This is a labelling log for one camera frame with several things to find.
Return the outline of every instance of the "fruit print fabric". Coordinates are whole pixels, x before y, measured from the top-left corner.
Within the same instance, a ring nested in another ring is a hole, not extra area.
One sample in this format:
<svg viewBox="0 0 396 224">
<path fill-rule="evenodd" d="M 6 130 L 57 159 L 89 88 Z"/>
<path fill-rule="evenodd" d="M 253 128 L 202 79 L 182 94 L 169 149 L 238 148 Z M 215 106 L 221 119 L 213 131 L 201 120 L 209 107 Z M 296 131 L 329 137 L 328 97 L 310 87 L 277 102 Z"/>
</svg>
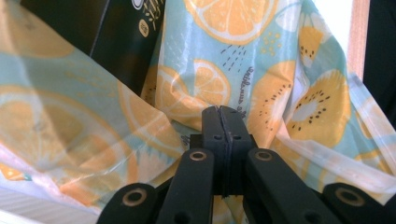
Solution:
<svg viewBox="0 0 396 224">
<path fill-rule="evenodd" d="M 346 181 L 385 202 L 396 192 L 394 130 L 370 118 L 377 106 L 347 73 L 314 4 L 229 3 L 166 2 L 144 102 L 44 23 L 28 20 L 33 16 L 19 5 L 0 0 L 0 19 L 7 15 L 0 20 L 2 172 L 101 208 L 128 183 L 158 186 L 172 176 L 189 135 L 201 130 L 201 111 L 227 105 L 259 146 L 276 150 L 309 187 Z M 51 37 L 55 51 L 25 47 L 24 35 L 13 33 L 25 21 L 44 29 L 33 46 Z M 21 44 L 10 50 L 10 41 Z M 35 149 L 21 149 L 26 142 Z M 214 223 L 246 223 L 241 197 L 217 198 L 215 207 Z"/>
</svg>

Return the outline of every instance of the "white logo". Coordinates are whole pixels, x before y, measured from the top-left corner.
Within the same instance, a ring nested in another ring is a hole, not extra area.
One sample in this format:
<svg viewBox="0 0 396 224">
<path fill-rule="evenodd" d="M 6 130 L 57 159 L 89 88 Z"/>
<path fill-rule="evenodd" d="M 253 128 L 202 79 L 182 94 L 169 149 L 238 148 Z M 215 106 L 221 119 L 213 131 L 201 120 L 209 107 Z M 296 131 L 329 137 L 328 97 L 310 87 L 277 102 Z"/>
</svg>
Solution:
<svg viewBox="0 0 396 224">
<path fill-rule="evenodd" d="M 139 10 L 143 6 L 144 0 L 132 0 L 132 5 L 134 5 L 134 8 Z"/>
</svg>

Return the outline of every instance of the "wooden edge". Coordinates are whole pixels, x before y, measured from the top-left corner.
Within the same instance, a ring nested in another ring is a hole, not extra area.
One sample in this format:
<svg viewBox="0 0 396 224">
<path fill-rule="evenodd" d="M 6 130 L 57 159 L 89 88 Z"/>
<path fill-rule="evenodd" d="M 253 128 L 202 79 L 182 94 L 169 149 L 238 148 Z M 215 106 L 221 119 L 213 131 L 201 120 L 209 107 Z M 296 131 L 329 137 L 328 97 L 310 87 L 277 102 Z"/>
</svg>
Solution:
<svg viewBox="0 0 396 224">
<path fill-rule="evenodd" d="M 370 0 L 353 1 L 347 61 L 360 79 L 363 79 L 369 9 Z"/>
</svg>

